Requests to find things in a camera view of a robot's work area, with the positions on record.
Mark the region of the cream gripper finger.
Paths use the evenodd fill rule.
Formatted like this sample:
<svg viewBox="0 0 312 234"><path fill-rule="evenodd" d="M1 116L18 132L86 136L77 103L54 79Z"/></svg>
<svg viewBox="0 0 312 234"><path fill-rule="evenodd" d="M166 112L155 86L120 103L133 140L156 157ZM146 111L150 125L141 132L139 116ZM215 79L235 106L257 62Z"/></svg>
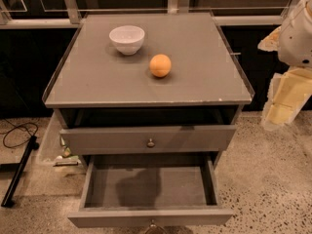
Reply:
<svg viewBox="0 0 312 234"><path fill-rule="evenodd" d="M279 37L280 37L281 27L278 26L271 33L269 33L265 38L263 38L257 45L257 47L265 52L277 52L279 48Z"/></svg>

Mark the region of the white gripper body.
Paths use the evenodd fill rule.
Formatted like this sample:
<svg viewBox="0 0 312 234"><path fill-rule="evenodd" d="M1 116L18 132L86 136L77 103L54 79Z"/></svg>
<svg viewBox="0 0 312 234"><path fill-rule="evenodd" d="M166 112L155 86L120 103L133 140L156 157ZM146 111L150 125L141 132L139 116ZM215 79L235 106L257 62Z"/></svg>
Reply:
<svg viewBox="0 0 312 234"><path fill-rule="evenodd" d="M311 68L291 66L284 74L275 73L262 110L261 126L275 131L290 124L311 96Z"/></svg>

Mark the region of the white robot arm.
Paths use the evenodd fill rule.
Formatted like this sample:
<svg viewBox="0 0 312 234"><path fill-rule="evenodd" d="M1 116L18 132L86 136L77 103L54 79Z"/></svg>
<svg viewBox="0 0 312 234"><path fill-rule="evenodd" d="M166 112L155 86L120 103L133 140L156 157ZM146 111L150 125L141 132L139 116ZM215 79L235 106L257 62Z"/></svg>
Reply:
<svg viewBox="0 0 312 234"><path fill-rule="evenodd" d="M257 47L276 51L289 66L284 74L273 75L262 111L262 127L274 131L290 124L312 96L312 0L300 0Z"/></svg>

